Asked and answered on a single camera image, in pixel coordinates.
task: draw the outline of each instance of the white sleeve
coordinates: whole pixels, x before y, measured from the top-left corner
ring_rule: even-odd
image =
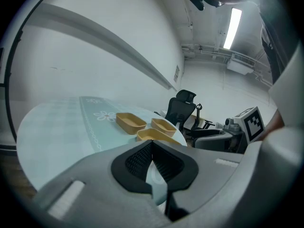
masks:
[[[283,74],[269,90],[285,125],[304,123],[304,50],[299,43]]]

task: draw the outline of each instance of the round table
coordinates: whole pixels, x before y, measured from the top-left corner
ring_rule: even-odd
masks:
[[[137,106],[87,96],[53,100],[32,109],[19,127],[17,153],[33,187],[41,189],[88,155],[136,142],[136,135],[127,134],[115,122],[119,112],[140,117],[146,128],[151,128],[152,118],[163,119]],[[173,139],[187,146],[178,129]],[[152,185],[156,204],[164,202],[167,185],[153,163],[146,182]]]

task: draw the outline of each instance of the yellow tray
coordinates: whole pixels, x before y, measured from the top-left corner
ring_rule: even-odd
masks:
[[[128,134],[136,134],[146,127],[147,123],[132,113],[117,113],[116,123]]]
[[[176,132],[176,128],[163,119],[152,118],[151,127],[161,131],[169,137],[173,137]]]
[[[137,141],[142,140],[164,140],[170,143],[180,144],[174,139],[170,138],[168,135],[165,135],[161,131],[158,131],[154,128],[144,129],[137,132]]]

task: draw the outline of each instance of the white ceiling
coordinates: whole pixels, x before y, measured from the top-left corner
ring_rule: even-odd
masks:
[[[215,8],[204,3],[204,11],[199,11],[189,0],[161,0],[170,16],[183,48],[188,48],[185,57],[210,60],[225,63],[225,60],[215,60],[214,56],[202,57],[199,47],[203,51],[218,52],[223,48],[231,17],[231,9],[242,10],[240,25],[237,30],[231,51],[244,54],[260,63],[255,71],[262,78],[271,82],[270,68],[267,57],[261,45],[261,18],[258,7],[253,3],[223,5]]]

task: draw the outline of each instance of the white flower print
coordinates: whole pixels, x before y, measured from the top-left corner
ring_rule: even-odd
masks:
[[[105,111],[101,111],[100,113],[94,113],[94,116],[98,116],[97,120],[98,121],[103,121],[105,119],[107,119],[110,122],[115,122],[116,119],[116,114],[114,112],[105,112]]]
[[[89,103],[95,103],[95,104],[101,103],[100,100],[96,100],[96,99],[87,99],[86,101],[89,102]]]

